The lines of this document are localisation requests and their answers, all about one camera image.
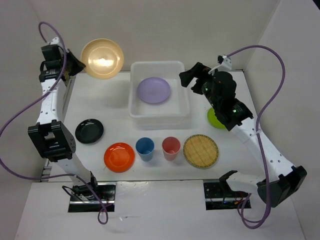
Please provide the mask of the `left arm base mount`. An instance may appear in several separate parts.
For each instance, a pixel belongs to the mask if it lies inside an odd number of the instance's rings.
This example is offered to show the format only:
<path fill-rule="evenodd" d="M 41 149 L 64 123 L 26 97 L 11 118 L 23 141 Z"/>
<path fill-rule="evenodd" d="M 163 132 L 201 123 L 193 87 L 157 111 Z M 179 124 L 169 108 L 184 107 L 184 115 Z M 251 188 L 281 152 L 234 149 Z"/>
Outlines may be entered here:
<path fill-rule="evenodd" d="M 96 188 L 96 194 L 98 198 L 105 205 L 108 212 L 115 211 L 115 198 L 116 198 L 116 186 L 115 182 L 98 182 Z M 90 192 L 88 196 L 77 193 L 76 187 L 62 186 L 62 189 L 69 195 L 69 213 L 98 213 L 103 211 L 102 205 L 98 199 Z"/>

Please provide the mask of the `orange plastic plate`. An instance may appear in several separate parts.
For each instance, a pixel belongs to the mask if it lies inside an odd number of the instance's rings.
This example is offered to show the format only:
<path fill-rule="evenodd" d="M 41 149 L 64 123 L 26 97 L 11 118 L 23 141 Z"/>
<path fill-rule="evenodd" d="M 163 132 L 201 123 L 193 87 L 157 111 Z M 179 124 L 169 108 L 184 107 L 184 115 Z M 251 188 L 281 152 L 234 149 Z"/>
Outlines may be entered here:
<path fill-rule="evenodd" d="M 125 142 L 116 142 L 110 145 L 103 156 L 105 166 L 115 173 L 128 171 L 135 161 L 135 153 Z"/>

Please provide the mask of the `blue plastic cup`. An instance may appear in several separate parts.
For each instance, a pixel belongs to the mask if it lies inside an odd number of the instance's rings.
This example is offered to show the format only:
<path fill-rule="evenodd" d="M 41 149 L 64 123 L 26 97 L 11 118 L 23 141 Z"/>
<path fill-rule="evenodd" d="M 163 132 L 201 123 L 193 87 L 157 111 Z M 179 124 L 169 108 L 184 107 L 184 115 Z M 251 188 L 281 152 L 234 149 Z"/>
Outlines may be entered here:
<path fill-rule="evenodd" d="M 135 149 L 142 161 L 149 162 L 153 158 L 155 144 L 152 139 L 142 137 L 136 142 Z"/>

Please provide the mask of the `lime green plate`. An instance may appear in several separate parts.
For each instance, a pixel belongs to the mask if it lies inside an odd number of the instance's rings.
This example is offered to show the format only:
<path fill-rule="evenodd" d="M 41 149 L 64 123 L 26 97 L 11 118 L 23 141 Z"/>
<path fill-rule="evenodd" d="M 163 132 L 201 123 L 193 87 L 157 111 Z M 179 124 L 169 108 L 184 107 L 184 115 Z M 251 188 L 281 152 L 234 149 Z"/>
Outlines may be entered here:
<path fill-rule="evenodd" d="M 226 127 L 217 119 L 215 111 L 213 108 L 210 108 L 207 111 L 207 120 L 208 122 L 217 129 L 225 129 Z"/>

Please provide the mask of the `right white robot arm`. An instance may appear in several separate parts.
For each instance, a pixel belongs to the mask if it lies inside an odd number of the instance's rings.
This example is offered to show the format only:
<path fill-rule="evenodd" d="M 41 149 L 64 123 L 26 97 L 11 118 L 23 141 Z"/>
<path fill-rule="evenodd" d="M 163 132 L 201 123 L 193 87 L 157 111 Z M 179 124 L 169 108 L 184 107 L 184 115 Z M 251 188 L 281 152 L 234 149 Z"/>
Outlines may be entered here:
<path fill-rule="evenodd" d="M 236 98 L 237 83 L 226 71 L 212 70 L 202 63 L 179 73 L 181 86 L 193 79 L 191 90 L 205 96 L 215 116 L 250 151 L 264 169 L 264 176 L 231 170 L 219 178 L 219 191 L 229 197 L 235 192 L 258 194 L 269 207 L 275 208 L 294 194 L 307 176 L 303 166 L 286 159 L 261 129 L 249 108 Z"/>

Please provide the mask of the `white plastic bin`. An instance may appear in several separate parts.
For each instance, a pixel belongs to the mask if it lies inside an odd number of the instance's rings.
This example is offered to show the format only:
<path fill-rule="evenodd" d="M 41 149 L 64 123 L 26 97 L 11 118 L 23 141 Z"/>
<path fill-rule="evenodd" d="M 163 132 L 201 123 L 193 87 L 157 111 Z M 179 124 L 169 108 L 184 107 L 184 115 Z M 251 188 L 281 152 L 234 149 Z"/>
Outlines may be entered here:
<path fill-rule="evenodd" d="M 189 96 L 179 78 L 184 71 L 184 64 L 177 60 L 137 61 L 131 65 L 128 113 L 138 126 L 170 129 L 187 119 L 191 113 Z M 138 97 L 139 83 L 150 77 L 162 78 L 169 83 L 171 94 L 164 102 L 150 104 Z"/>

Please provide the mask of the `black plastic plate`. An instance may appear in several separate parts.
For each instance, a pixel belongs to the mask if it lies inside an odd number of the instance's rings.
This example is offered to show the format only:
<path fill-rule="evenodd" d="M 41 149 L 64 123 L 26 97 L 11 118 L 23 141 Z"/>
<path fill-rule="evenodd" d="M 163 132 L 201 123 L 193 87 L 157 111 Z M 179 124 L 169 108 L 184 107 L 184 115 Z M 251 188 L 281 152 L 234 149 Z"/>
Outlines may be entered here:
<path fill-rule="evenodd" d="M 104 126 L 97 119 L 86 119 L 78 124 L 75 129 L 75 137 L 82 144 L 94 144 L 104 134 Z"/>

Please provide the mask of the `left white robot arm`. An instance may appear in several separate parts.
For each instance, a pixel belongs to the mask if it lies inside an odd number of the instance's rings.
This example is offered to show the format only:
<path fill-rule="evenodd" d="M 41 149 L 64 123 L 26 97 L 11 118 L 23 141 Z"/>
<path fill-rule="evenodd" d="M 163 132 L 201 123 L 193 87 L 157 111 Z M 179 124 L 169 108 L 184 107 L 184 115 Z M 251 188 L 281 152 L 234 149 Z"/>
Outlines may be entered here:
<path fill-rule="evenodd" d="M 41 52 L 44 61 L 39 81 L 44 98 L 36 124 L 28 127 L 28 136 L 42 158 L 58 165 L 70 177 L 71 192 L 77 200 L 96 200 L 100 193 L 97 180 L 79 160 L 76 140 L 64 125 L 71 81 L 85 65 L 70 50 L 63 50 L 59 37 L 43 46 Z"/>

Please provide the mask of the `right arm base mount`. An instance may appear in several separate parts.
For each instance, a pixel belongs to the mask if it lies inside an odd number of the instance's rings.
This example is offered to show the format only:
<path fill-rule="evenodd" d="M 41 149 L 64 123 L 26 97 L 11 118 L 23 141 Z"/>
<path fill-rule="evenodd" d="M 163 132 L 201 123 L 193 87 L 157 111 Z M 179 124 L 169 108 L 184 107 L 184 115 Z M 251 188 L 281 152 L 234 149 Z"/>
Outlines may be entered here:
<path fill-rule="evenodd" d="M 207 211 L 237 209 L 248 196 L 246 192 L 223 189 L 218 181 L 204 181 L 203 190 Z"/>

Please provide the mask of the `pink plastic cup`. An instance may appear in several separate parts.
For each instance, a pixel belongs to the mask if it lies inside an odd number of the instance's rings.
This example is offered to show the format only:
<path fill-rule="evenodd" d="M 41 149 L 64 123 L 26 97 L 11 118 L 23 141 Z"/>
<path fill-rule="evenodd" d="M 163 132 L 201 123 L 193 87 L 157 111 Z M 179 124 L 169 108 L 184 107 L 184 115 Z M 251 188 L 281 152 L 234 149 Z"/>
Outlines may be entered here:
<path fill-rule="evenodd" d="M 173 136 L 169 136 L 162 141 L 162 151 L 167 161 L 173 161 L 181 148 L 180 141 Z"/>

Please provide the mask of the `round bamboo woven plate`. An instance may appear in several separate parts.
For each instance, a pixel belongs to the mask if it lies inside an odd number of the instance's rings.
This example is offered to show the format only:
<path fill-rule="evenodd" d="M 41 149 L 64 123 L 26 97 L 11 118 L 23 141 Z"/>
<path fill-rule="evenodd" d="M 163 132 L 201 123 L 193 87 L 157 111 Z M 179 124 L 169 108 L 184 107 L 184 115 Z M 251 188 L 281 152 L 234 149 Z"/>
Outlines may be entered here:
<path fill-rule="evenodd" d="M 216 142 L 204 134 L 194 134 L 183 144 L 185 160 L 198 169 L 211 168 L 219 158 L 219 148 Z"/>

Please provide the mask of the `beige bear print plate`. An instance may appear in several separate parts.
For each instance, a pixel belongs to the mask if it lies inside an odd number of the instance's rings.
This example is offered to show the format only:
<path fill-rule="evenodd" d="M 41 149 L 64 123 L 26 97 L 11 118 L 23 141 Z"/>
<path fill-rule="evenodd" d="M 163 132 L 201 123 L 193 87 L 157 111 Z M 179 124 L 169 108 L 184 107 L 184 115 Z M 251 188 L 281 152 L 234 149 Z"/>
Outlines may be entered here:
<path fill-rule="evenodd" d="M 85 64 L 85 72 L 96 79 L 110 79 L 122 69 L 125 57 L 121 47 L 114 41 L 98 38 L 90 41 L 82 49 L 80 61 Z"/>

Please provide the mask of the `lilac plastic plate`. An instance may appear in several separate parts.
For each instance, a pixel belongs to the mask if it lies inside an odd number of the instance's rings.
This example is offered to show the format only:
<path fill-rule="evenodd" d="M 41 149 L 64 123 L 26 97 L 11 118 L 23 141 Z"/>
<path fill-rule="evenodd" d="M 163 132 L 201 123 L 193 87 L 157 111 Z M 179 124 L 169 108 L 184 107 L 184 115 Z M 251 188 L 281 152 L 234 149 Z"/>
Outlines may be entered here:
<path fill-rule="evenodd" d="M 139 83 L 137 95 L 148 104 L 160 104 L 171 95 L 171 87 L 163 78 L 148 77 Z"/>

